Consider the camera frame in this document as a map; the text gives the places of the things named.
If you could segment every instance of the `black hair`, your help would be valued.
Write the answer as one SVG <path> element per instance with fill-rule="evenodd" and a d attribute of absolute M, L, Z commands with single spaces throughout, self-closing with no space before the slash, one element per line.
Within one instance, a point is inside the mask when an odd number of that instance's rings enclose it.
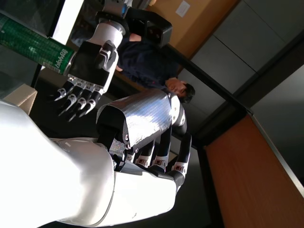
<path fill-rule="evenodd" d="M 186 90 L 185 90 L 186 95 L 180 98 L 180 102 L 188 104 L 195 95 L 195 89 L 193 86 L 191 86 L 188 83 L 185 84 L 185 86 L 186 86 Z"/>

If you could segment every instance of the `orange wooden surface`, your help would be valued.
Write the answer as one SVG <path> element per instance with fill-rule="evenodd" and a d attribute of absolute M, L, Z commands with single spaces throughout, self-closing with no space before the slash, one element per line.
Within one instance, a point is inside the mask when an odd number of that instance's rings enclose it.
<path fill-rule="evenodd" d="M 226 228 L 304 228 L 304 198 L 249 116 L 206 151 Z"/>
<path fill-rule="evenodd" d="M 170 44 L 190 58 L 239 0 L 186 0 L 182 18 L 175 13 L 182 0 L 158 0 L 149 7 L 173 25 Z"/>

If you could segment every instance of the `person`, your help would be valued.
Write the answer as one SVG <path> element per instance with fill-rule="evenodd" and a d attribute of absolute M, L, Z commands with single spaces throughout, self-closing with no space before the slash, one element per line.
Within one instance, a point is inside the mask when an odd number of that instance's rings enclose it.
<path fill-rule="evenodd" d="M 123 38 L 118 48 L 116 70 L 145 88 L 168 88 L 182 103 L 195 95 L 193 86 L 177 78 L 179 65 L 152 42 L 134 33 Z"/>

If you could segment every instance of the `cardboard box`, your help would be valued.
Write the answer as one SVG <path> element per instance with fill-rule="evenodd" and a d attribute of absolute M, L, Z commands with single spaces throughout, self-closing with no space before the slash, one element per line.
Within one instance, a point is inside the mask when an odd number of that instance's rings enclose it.
<path fill-rule="evenodd" d="M 34 88 L 26 84 L 22 84 L 5 98 L 3 98 L 3 100 L 19 106 L 23 111 L 26 112 L 26 114 L 29 115 L 36 95 L 37 91 Z"/>

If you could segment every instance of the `silver metallic cover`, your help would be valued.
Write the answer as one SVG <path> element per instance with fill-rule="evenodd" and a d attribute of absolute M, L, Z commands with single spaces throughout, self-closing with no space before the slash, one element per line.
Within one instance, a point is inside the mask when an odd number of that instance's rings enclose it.
<path fill-rule="evenodd" d="M 160 135 L 172 123 L 168 96 L 160 89 L 145 90 L 107 105 L 123 112 L 128 127 L 130 146 L 138 144 L 155 133 Z M 107 105 L 98 110 L 97 118 Z"/>

